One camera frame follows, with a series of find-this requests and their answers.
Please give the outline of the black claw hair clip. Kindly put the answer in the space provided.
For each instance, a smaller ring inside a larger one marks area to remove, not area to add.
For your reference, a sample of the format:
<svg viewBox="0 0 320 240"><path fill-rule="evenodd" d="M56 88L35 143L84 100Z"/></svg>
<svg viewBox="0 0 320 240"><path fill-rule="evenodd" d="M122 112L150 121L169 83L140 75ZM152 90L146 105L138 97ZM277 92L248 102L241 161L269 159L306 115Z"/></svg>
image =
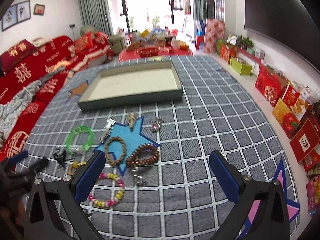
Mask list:
<svg viewBox="0 0 320 240"><path fill-rule="evenodd" d="M53 158L58 163L58 168L65 168L66 162L70 160L74 160L74 158L68 158L67 157L67 151L66 150L60 150L59 148L56 148L53 152Z"/></svg>

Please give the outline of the green translucent bangle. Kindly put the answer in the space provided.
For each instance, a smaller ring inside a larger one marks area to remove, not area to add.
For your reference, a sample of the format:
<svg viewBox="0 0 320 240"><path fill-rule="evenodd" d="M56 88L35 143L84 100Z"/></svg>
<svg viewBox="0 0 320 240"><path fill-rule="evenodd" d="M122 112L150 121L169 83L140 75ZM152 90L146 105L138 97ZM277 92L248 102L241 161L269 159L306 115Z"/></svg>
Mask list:
<svg viewBox="0 0 320 240"><path fill-rule="evenodd" d="M84 155L92 147L94 133L87 126L78 126L72 129L65 141L65 147L70 155Z"/></svg>

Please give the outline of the silver pendant charm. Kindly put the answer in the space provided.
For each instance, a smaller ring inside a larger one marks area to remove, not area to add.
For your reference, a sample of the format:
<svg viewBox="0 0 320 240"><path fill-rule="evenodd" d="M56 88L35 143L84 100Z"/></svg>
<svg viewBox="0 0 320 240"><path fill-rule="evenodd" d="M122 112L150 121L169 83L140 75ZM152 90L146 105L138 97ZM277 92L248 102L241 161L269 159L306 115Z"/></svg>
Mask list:
<svg viewBox="0 0 320 240"><path fill-rule="evenodd" d="M132 175L133 175L133 179L134 179L134 181L135 181L135 184L136 184L137 186L144 186L144 185L147 184L147 182L144 181L144 180L142 179L142 176L139 174L138 168L136 168L136 167L131 168L131 172L132 172Z"/></svg>

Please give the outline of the silver metal hair clip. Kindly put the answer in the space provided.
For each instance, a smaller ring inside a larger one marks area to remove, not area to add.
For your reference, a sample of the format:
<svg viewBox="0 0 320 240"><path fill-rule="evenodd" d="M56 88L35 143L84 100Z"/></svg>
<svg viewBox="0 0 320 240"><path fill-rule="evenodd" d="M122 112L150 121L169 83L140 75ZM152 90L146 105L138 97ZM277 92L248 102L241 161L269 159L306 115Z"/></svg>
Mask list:
<svg viewBox="0 0 320 240"><path fill-rule="evenodd" d="M109 118L105 124L105 128L104 128L104 132L103 135L100 137L100 143L103 144L108 136L110 135L114 125L115 125L116 121L112 118Z"/></svg>

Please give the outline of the small pink crystal charm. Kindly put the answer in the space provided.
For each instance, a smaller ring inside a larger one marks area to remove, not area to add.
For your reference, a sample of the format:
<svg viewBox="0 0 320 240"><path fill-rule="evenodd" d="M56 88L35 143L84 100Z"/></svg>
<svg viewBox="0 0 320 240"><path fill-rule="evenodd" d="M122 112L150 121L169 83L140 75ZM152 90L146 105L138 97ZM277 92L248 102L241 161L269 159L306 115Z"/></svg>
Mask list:
<svg viewBox="0 0 320 240"><path fill-rule="evenodd" d="M151 126L152 133L158 132L161 129L161 125L163 124L163 122L163 119L156 118L156 121Z"/></svg>

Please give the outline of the green shallow jewelry tray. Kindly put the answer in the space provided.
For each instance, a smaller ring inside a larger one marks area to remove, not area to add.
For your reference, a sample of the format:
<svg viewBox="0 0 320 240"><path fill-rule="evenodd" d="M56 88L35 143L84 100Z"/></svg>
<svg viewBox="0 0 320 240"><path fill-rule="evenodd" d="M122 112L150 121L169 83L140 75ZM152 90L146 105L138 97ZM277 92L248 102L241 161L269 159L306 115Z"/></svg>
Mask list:
<svg viewBox="0 0 320 240"><path fill-rule="evenodd" d="M149 61L98 72L78 100L85 111L141 103L181 101L182 84L172 61Z"/></svg>

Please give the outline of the grey patterned cloth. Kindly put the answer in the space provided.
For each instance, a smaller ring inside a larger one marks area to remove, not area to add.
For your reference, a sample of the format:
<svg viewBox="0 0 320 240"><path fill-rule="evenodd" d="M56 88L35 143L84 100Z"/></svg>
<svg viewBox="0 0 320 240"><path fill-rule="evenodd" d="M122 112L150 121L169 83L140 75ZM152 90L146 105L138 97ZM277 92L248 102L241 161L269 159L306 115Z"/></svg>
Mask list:
<svg viewBox="0 0 320 240"><path fill-rule="evenodd" d="M33 81L27 87L20 90L9 102L1 104L1 145L9 137L18 117L33 102L38 92L53 92L53 85L57 83L53 76L65 70L66 65L55 67L53 72L47 73L44 77Z"/></svg>

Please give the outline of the grey checked star tablecloth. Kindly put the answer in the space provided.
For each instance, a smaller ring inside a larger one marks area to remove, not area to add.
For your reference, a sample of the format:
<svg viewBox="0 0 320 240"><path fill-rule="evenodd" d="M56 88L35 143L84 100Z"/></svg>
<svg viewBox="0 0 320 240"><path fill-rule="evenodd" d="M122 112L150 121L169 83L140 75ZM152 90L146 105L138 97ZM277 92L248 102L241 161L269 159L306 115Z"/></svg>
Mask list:
<svg viewBox="0 0 320 240"><path fill-rule="evenodd" d="M91 128L93 148L97 148L109 118L126 127L127 114L136 112L139 120L133 137L138 142L149 138L159 143L160 159L141 170L147 184L140 187L125 164L105 166L104 172L123 179L123 199L109 209L99 209L89 201L81 204L104 239L210 239L233 208L209 166L209 154L214 150L258 181L271 181L283 164L287 197L298 200L285 151L245 89L209 56L177 56L171 61L182 83L181 101L84 113L78 97L69 95L73 88L93 81L99 68L76 74L40 116L25 145L29 157L17 165L17 170L23 171L47 157L49 165L40 178L61 179L67 169L57 167L53 152L64 149L72 129L81 125ZM156 118L164 122L152 133Z"/></svg>

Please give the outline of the red covered sofa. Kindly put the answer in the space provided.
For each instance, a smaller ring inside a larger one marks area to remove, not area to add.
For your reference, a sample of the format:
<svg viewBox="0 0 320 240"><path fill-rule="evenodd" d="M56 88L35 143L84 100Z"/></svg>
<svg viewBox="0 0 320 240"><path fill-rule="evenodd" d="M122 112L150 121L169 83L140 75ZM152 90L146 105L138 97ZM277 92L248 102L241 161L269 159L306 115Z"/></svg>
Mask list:
<svg viewBox="0 0 320 240"><path fill-rule="evenodd" d="M47 105L73 75L88 68L97 59L111 59L114 52L105 33L87 33L73 41L59 36L32 50L32 44L21 41L3 55L12 60L12 53L24 58L1 77L1 104L9 102L20 90L33 81L53 72L55 67L66 65L65 70L53 76L57 81L53 92L38 92L32 103L18 117L9 137L1 145L1 159L10 158L23 151L29 134Z"/></svg>

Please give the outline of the green cardboard box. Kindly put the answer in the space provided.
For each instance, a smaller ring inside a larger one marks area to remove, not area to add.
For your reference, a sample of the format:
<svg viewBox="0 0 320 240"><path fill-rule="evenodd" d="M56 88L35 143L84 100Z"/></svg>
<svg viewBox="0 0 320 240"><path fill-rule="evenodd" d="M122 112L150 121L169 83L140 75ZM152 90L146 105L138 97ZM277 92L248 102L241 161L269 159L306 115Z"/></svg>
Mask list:
<svg viewBox="0 0 320 240"><path fill-rule="evenodd" d="M251 75L252 66L241 58L231 57L229 61L230 67L239 75Z"/></svg>

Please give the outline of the red plastic basket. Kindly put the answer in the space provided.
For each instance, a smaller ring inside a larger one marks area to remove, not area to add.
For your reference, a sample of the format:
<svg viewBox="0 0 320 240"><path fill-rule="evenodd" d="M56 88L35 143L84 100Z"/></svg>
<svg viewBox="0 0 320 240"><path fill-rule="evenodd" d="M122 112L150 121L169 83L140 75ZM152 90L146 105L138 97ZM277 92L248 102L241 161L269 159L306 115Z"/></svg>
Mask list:
<svg viewBox="0 0 320 240"><path fill-rule="evenodd" d="M136 51L141 58L154 57L159 54L159 46L144 46Z"/></svg>

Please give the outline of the round red coffee table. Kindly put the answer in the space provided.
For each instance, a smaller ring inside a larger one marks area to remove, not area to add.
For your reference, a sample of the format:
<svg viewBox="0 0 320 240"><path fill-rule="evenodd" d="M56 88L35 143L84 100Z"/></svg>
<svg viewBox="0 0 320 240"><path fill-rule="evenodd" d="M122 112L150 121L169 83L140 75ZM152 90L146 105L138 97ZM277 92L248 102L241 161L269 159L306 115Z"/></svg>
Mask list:
<svg viewBox="0 0 320 240"><path fill-rule="evenodd" d="M122 50L118 55L119 62L143 59L155 56L176 56L176 55L193 55L193 52L183 49L173 49L172 47L159 47L159 46L143 46L135 50Z"/></svg>

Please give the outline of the black wall television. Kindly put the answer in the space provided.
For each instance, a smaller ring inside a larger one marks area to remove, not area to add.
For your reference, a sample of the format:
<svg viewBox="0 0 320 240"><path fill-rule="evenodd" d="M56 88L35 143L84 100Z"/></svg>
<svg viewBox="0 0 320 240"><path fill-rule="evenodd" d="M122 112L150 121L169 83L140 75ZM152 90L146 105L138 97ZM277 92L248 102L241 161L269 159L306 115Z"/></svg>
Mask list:
<svg viewBox="0 0 320 240"><path fill-rule="evenodd" d="M244 28L284 45L319 70L319 29L300 0L245 0Z"/></svg>

